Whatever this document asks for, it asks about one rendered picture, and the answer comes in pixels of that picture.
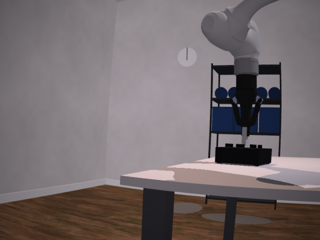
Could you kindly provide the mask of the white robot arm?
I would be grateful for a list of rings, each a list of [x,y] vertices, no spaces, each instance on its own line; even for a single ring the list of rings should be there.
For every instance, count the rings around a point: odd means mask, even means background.
[[[206,14],[201,31],[210,43],[234,56],[234,75],[259,75],[260,35],[251,20],[262,7],[279,0],[242,0]]]

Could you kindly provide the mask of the black lighting desk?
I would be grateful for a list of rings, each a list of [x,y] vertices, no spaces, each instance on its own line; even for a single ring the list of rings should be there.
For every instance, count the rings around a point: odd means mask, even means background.
[[[253,148],[253,149],[252,149]],[[258,148],[258,149],[256,149]],[[226,143],[225,147],[215,147],[215,162],[259,166],[270,164],[272,161],[272,148],[262,148],[262,145]]]

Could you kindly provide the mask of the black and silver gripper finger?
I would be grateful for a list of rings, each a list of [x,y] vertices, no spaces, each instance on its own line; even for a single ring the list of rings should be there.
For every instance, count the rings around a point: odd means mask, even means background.
[[[240,95],[239,99],[240,99],[241,116],[240,116],[239,108],[237,105],[236,97],[230,99],[229,102],[231,103],[233,108],[236,124],[241,126],[241,136],[242,136],[241,144],[244,144],[244,128],[245,128],[244,125],[245,125],[245,119],[246,119],[246,105],[244,105],[243,95]]]
[[[249,146],[250,127],[256,124],[256,120],[259,114],[260,107],[264,100],[259,96],[256,96],[256,104],[252,113],[253,105],[250,105],[250,95],[246,95],[246,114],[245,114],[245,127],[244,127],[244,146]],[[252,117],[251,117],[252,115]]]

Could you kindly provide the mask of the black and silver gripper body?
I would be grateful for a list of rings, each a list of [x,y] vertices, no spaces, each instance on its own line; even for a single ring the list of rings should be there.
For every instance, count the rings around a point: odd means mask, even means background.
[[[257,76],[254,74],[236,75],[236,93],[235,98],[240,104],[240,95],[243,95],[243,104],[246,106],[246,95],[250,95],[249,105],[251,106],[258,96]]]

